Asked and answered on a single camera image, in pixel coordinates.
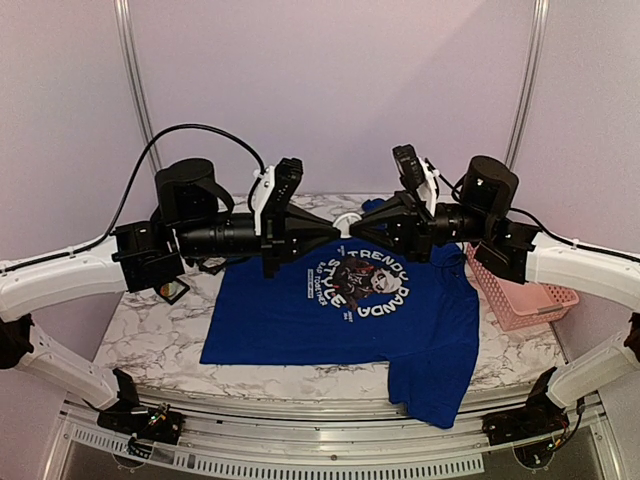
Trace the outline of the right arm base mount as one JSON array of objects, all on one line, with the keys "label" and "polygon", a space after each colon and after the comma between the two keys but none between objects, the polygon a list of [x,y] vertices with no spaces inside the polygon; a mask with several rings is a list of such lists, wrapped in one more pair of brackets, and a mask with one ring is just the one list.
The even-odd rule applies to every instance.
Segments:
[{"label": "right arm base mount", "polygon": [[557,368],[543,372],[534,383],[523,406],[486,414],[482,417],[482,432],[491,446],[500,445],[562,430],[559,439],[547,446],[556,451],[565,445],[578,430],[584,413],[584,399],[577,401],[578,420],[570,429],[565,407],[560,407],[548,397],[549,383]]}]

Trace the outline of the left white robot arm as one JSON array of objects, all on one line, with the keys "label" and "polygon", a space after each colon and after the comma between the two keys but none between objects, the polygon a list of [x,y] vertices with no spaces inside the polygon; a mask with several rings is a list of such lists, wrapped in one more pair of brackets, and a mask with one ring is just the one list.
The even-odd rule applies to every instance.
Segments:
[{"label": "left white robot arm", "polygon": [[336,240],[325,219],[292,204],[302,163],[261,166],[246,212],[216,181],[213,163],[187,158],[155,176],[158,204],[147,221],[122,225],[87,243],[1,265],[1,366],[38,376],[109,413],[128,434],[148,426],[132,378],[101,368],[62,346],[32,319],[36,310],[99,294],[153,290],[168,303],[187,291],[187,268],[212,258],[228,264],[260,257],[266,276]]}]

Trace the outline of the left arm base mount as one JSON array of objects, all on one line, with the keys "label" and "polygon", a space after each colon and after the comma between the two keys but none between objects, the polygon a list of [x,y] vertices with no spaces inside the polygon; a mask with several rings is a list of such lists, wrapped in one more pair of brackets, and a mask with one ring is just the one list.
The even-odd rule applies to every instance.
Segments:
[{"label": "left arm base mount", "polygon": [[135,441],[149,440],[177,445],[182,433],[184,415],[167,403],[143,406],[133,378],[113,369],[117,380],[116,403],[100,409],[97,425],[103,429],[132,436]]}]

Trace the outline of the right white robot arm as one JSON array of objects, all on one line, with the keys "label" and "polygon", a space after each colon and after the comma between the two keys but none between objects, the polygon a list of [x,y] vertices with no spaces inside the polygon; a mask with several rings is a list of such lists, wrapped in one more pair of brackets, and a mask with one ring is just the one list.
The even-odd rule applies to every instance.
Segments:
[{"label": "right white robot arm", "polygon": [[538,379],[531,403],[517,415],[524,435],[539,435],[554,422],[556,409],[638,371],[638,255],[564,240],[539,224],[509,219],[519,180],[491,157],[470,160],[452,203],[438,201],[435,171],[409,147],[398,148],[394,161],[402,190],[352,223],[351,236],[415,262],[428,261],[435,246],[468,242],[475,248],[475,260],[498,278],[573,289],[631,312],[628,331]]}]

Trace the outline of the blue panda t-shirt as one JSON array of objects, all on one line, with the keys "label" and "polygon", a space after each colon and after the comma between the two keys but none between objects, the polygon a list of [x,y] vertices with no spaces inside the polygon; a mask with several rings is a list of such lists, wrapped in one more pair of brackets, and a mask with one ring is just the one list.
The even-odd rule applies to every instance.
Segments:
[{"label": "blue panda t-shirt", "polygon": [[448,429],[479,355],[479,297],[462,249],[426,263],[359,239],[327,244],[263,274],[258,258],[223,275],[205,365],[388,365],[388,398]]}]

